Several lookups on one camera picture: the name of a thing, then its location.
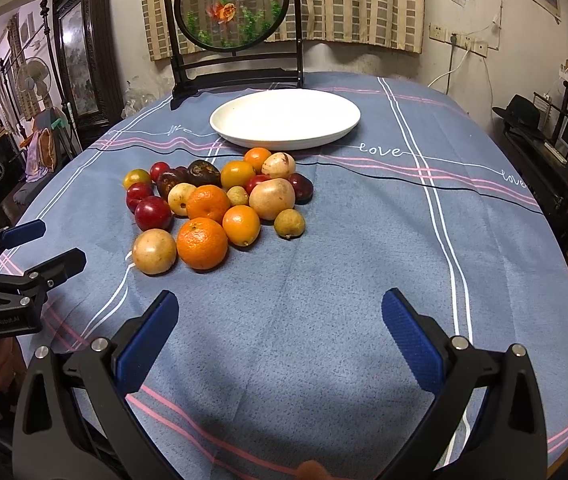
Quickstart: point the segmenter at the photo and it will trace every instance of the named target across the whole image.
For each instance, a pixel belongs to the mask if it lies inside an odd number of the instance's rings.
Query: dark red fruit
[[[244,189],[246,190],[246,193],[248,193],[248,195],[251,195],[251,191],[253,190],[253,188],[255,186],[257,186],[257,184],[260,184],[266,180],[270,180],[269,176],[266,175],[255,175],[255,176],[251,176],[250,179],[248,180],[248,182],[246,183],[246,186],[244,186]]]
[[[295,203],[303,204],[313,197],[313,183],[304,175],[293,173],[288,177],[288,181],[293,185],[295,190]]]
[[[160,174],[170,168],[166,162],[155,162],[151,168],[151,180],[156,184]]]
[[[168,230],[173,220],[173,212],[168,203],[158,196],[147,196],[137,205],[134,210],[134,221],[139,229]]]
[[[137,204],[139,204],[141,200],[143,200],[147,196],[151,196],[152,194],[153,188],[150,186],[150,184],[146,184],[145,182],[132,184],[132,186],[129,187],[126,191],[126,205],[130,209],[130,212],[134,213],[134,210],[137,208]]]
[[[168,200],[171,189],[182,182],[188,182],[182,171],[166,170],[157,178],[157,191],[164,200]]]

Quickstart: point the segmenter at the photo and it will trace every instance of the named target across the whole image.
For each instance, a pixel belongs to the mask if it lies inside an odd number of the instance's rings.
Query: table
[[[174,111],[162,98],[61,170],[22,218],[46,221],[46,235],[0,257],[11,274],[75,246],[88,260],[50,294],[44,330],[21,339],[24,355],[111,336],[167,288],[179,323],[128,400],[182,476],[288,479],[314,458],[336,477],[374,478],[432,400],[381,319],[382,295],[397,286],[450,335],[479,348],[527,347],[553,462],[568,446],[568,270],[536,200],[443,94],[345,73],[305,81],[352,100],[362,117],[338,142],[292,154],[315,185],[300,207],[301,238],[264,226],[249,250],[230,250],[211,272],[181,262],[157,277],[134,268],[139,230],[124,204],[125,174],[158,160],[222,167],[241,158],[208,118],[254,90],[205,92]],[[474,397],[469,425],[479,406]],[[463,422],[451,457],[467,436]]]

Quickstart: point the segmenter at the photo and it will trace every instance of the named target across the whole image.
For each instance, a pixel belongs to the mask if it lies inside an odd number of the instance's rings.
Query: orange
[[[208,184],[195,189],[186,202],[186,213],[189,218],[209,218],[218,224],[222,223],[224,213],[231,207],[231,201],[224,191]]]
[[[177,254],[193,269],[212,269],[222,262],[227,250],[224,229],[209,218],[188,220],[177,233]]]
[[[244,160],[253,167],[255,173],[260,174],[264,161],[269,158],[270,155],[272,155],[272,153],[266,148],[253,148],[246,152]]]
[[[255,176],[253,167],[244,160],[232,160],[222,170],[222,187],[230,189],[234,186],[244,185]]]
[[[252,244],[261,224],[257,213],[247,205],[236,205],[226,211],[222,227],[231,243],[239,247],[247,247]]]

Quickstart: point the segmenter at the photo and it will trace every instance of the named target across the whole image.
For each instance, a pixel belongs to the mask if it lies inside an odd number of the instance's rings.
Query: goldfish
[[[235,17],[235,4],[222,4],[215,2],[206,7],[206,14],[212,19],[217,20],[220,25],[225,25]]]

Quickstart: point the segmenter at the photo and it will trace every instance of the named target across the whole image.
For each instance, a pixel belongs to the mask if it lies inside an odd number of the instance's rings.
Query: painting
[[[60,21],[70,91],[77,115],[81,117],[99,111],[88,66],[82,2],[77,3]]]

